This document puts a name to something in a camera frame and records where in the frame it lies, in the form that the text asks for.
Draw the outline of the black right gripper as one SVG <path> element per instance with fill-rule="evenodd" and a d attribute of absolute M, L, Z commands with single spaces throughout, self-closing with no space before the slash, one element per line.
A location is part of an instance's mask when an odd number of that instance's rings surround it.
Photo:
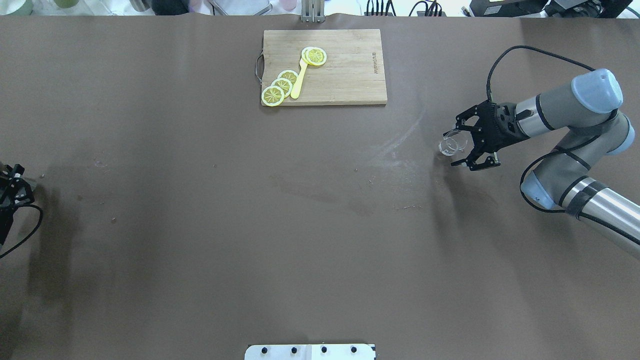
<path fill-rule="evenodd" d="M 451 162 L 451 167 L 482 171 L 500 167 L 498 150 L 523 141 L 515 120 L 516 104 L 496 104 L 485 100 L 455 117 L 455 130 L 475 135 L 475 146 L 467 157 Z"/>

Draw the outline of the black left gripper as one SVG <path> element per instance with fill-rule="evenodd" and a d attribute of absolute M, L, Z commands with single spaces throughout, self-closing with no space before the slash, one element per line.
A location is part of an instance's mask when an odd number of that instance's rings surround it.
<path fill-rule="evenodd" d="M 23 177 L 25 167 L 1 163 L 0 209 L 14 210 L 35 202 L 34 189 Z"/>

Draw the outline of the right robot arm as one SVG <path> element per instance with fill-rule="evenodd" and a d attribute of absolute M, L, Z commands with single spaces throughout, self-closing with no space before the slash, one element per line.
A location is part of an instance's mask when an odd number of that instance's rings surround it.
<path fill-rule="evenodd" d="M 638 258 L 639 205 L 589 174 L 603 157 L 633 145 L 635 130 L 620 111 L 622 104 L 621 87 L 605 68 L 517 104 L 485 100 L 456 116 L 453 132 L 468 132 L 473 148 L 452 166 L 471 171 L 498 167 L 503 148 L 567 129 L 550 152 L 521 174 L 523 200 L 539 212 L 565 214 L 590 224 Z"/>

